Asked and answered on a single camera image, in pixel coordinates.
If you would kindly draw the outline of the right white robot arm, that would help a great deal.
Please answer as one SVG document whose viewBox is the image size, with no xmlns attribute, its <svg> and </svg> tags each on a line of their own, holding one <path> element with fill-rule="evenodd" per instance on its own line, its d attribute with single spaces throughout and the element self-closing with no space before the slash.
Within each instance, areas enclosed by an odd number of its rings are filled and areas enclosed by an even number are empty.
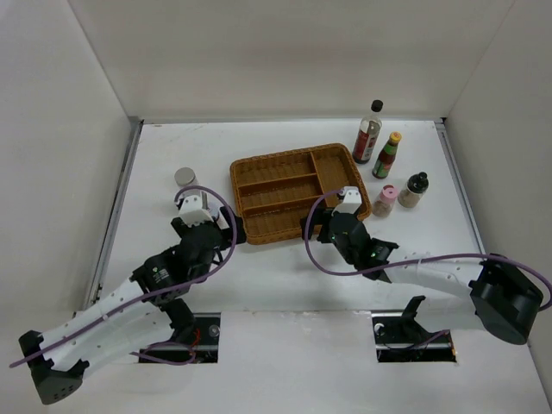
<svg viewBox="0 0 552 414">
<path fill-rule="evenodd" d="M 503 342 L 524 345 L 541 310 L 542 291 L 500 255 L 417 253 L 370 236 L 356 214 L 317 209 L 300 221 L 308 242 L 333 245 L 354 273 L 392 285 L 416 285 L 445 298 L 412 297 L 399 317 L 402 335 L 420 341 L 446 329 L 484 330 Z"/>
</svg>

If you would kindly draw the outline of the pink lid spice shaker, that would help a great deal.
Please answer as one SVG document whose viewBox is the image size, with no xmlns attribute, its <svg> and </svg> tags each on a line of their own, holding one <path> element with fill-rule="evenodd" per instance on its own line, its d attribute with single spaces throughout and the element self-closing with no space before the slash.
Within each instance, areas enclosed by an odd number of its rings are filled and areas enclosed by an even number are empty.
<svg viewBox="0 0 552 414">
<path fill-rule="evenodd" d="M 393 185 L 385 185 L 373 202 L 373 214 L 380 218 L 388 217 L 398 197 L 398 189 Z"/>
</svg>

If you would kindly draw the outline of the sauce jar white lid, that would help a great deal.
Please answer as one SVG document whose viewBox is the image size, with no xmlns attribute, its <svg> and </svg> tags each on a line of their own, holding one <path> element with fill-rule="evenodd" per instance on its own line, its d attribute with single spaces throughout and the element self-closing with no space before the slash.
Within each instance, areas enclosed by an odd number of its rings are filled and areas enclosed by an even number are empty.
<svg viewBox="0 0 552 414">
<path fill-rule="evenodd" d="M 210 212 L 211 218 L 218 225 L 220 229 L 226 229 L 228 227 L 228 224 L 218 206 L 210 205 L 209 212 Z"/>
</svg>

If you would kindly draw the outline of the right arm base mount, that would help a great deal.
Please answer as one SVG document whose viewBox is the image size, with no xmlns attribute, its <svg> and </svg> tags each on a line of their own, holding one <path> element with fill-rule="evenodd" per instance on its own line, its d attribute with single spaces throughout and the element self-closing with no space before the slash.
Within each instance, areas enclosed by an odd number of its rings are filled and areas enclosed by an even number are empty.
<svg viewBox="0 0 552 414">
<path fill-rule="evenodd" d="M 372 325 L 379 363 L 456 363 L 452 336 L 447 330 L 429 332 L 415 321 L 425 296 L 412 298 L 401 311 L 375 312 Z"/>
</svg>

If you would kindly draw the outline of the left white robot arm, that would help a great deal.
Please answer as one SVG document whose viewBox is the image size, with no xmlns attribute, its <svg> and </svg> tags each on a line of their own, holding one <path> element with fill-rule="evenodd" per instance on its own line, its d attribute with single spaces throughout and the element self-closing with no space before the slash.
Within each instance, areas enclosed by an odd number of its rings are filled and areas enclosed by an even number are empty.
<svg viewBox="0 0 552 414">
<path fill-rule="evenodd" d="M 182 346 L 194 360 L 201 331 L 182 297 L 224 263 L 223 252 L 247 240 L 242 219 L 226 208 L 220 212 L 226 229 L 212 220 L 189 226 L 173 219 L 178 244 L 145 260 L 112 293 L 72 320 L 20 337 L 23 361 L 44 405 L 69 397 L 100 367 L 135 351 L 148 360 L 153 348 Z"/>
</svg>

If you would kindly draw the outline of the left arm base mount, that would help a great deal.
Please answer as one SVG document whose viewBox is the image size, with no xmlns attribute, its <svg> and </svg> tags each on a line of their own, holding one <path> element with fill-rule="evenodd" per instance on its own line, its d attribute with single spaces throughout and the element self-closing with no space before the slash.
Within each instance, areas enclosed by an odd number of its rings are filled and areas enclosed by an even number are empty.
<svg viewBox="0 0 552 414">
<path fill-rule="evenodd" d="M 168 340 L 154 342 L 134 354 L 139 363 L 178 367 L 218 362 L 220 313 L 193 313 L 181 298 L 160 310 L 169 316 L 172 334 Z"/>
</svg>

